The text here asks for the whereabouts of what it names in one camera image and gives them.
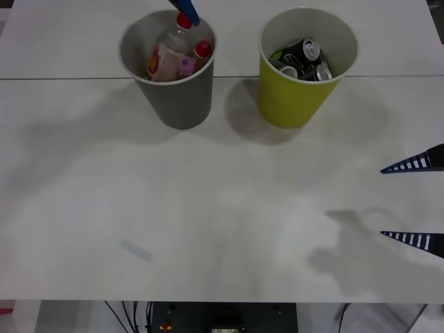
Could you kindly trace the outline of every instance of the paper cup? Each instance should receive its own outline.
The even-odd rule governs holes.
[[[132,23],[120,39],[119,57],[160,120],[172,128],[188,129],[202,123],[211,109],[216,36],[210,25],[202,19],[198,27],[200,35],[205,36],[213,48],[212,57],[200,71],[167,83],[145,79],[147,60],[157,39],[176,21],[177,15],[176,10],[163,10]]]
[[[272,53],[308,37],[320,43],[332,80],[307,82],[290,78],[268,62]],[[353,66],[358,49],[352,29],[323,10],[300,7],[274,16],[259,35],[259,105],[263,115],[282,128],[304,126]]]

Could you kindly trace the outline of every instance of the can lid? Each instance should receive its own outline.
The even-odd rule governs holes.
[[[179,14],[178,14],[178,25],[181,28],[189,30],[193,24],[192,24],[192,22],[189,20],[189,18],[183,12],[179,12]]]
[[[316,66],[316,79],[318,81],[332,80],[333,75],[325,65]]]
[[[310,61],[317,60],[321,54],[319,43],[309,38],[304,39],[304,42],[302,43],[302,50],[304,51],[305,57]]]
[[[298,71],[296,71],[296,69],[293,68],[292,66],[285,66],[280,69],[280,72],[282,74],[290,76],[291,78],[298,78],[299,77]]]
[[[205,40],[201,40],[199,44],[194,48],[194,53],[202,59],[205,59],[211,53],[211,45]]]

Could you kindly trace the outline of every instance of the red bottle cap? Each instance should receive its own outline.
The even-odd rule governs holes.
[[[211,45],[203,40],[196,45],[194,52],[199,58],[205,59],[211,53]]]
[[[178,25],[181,28],[189,30],[193,24],[183,12],[179,12]]]

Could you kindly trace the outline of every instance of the plastic bottle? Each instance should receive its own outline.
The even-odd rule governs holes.
[[[199,71],[208,61],[212,48],[206,41],[201,41],[194,50],[183,57],[178,65],[178,80],[193,75]]]
[[[178,63],[191,49],[189,35],[191,26],[191,21],[179,12],[177,23],[169,26],[157,40],[146,69],[148,78],[157,82],[169,82],[176,79]]]

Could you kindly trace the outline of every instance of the bottle cap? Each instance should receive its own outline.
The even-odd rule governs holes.
[[[194,48],[194,53],[196,53],[199,58],[205,59],[211,53],[211,45],[205,40],[202,40]]]
[[[178,25],[181,28],[189,30],[193,24],[183,12],[179,12]]]
[[[194,73],[194,59],[183,57],[179,62],[179,73],[183,76],[190,76]]]

